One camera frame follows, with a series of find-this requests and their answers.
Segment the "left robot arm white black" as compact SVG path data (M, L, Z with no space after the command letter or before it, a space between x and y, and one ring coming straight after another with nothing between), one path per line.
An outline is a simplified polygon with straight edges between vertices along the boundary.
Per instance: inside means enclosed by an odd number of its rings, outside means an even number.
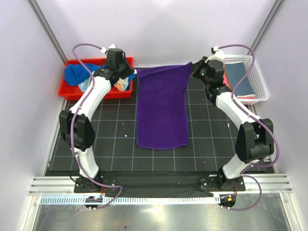
M92 116L114 84L136 73L122 49L109 47L100 50L106 55L106 61L96 71L91 71L80 58L77 59L89 73L90 85L71 109L63 110L59 114L62 139L70 144L81 178L86 180L85 187L92 193L98 192L103 185L92 147L95 141Z

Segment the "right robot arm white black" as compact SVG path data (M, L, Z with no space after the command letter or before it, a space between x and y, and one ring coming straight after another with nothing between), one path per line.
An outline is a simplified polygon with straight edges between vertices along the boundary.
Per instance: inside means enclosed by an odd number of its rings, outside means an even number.
M224 64L206 56L192 65L192 76L203 82L207 99L235 124L238 135L234 157L222 166L215 180L220 191L229 191L249 167L274 152L273 122L249 111L223 82Z

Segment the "pink microfiber towel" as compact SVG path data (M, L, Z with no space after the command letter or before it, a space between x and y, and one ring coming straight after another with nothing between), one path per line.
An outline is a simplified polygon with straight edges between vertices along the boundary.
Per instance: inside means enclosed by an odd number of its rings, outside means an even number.
M231 90L233 90L233 87L235 87L239 80L240 77L236 74L224 73L223 83ZM244 81L238 86L235 91L235 96L238 99L254 99L256 97L248 79L245 78Z

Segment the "yellow tiger print towel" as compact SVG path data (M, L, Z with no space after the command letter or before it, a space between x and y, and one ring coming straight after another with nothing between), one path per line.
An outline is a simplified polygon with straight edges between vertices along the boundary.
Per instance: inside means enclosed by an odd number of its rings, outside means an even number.
M224 70L226 74L236 74L238 77L240 77L240 80L244 77L246 74L245 65L243 62L233 62L233 63L225 63L224 64Z

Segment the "purple towel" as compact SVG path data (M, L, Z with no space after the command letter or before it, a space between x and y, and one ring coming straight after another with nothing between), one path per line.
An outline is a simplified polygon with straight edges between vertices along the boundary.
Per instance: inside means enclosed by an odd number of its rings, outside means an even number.
M137 145L173 149L188 144L186 89L192 63L137 71Z

